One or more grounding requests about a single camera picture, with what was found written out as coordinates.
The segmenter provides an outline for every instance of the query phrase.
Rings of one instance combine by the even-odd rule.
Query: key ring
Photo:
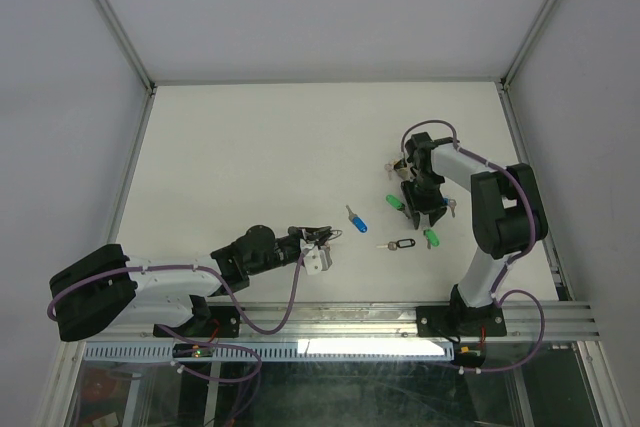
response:
[[[416,245],[416,241],[413,239],[400,239],[396,240],[396,247],[399,249],[408,249],[409,247],[413,247]]]

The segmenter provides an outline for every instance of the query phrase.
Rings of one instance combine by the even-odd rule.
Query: white table surface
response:
[[[404,130],[426,119],[458,129],[465,147],[515,163],[515,151],[492,83],[374,83],[160,87],[127,199],[118,242],[125,253],[193,257],[226,246],[255,224],[331,225],[334,265],[302,274],[297,300],[441,301],[465,274],[476,250],[469,194],[447,181],[456,218],[436,226],[441,245],[385,201],[400,195],[384,164],[399,155]],[[448,136],[429,127],[432,137]],[[349,204],[368,225],[347,219]],[[377,244],[414,238],[414,248]],[[283,302],[294,267],[251,278],[244,301]],[[542,245],[516,264],[502,291],[557,295]]]

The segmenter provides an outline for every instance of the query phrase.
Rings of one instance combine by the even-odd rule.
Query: blue handle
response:
[[[360,217],[354,217],[353,219],[351,219],[351,223],[355,225],[356,229],[358,229],[363,234],[367,231],[367,226]]]

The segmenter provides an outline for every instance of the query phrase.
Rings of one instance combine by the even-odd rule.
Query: green handle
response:
[[[433,230],[425,229],[424,236],[429,240],[431,245],[433,245],[434,247],[437,247],[440,245],[440,239],[438,239],[438,236]]]
[[[387,202],[389,202],[389,205],[396,210],[404,210],[404,204],[397,197],[391,194],[387,195]]]

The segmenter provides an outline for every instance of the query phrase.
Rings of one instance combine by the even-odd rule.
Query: glass panel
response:
[[[530,345],[488,344],[485,367]],[[189,362],[240,377],[255,364]],[[84,362],[71,427],[596,426],[576,353],[544,345],[518,372],[459,375],[427,362],[265,362],[244,384],[216,384],[167,364]]]

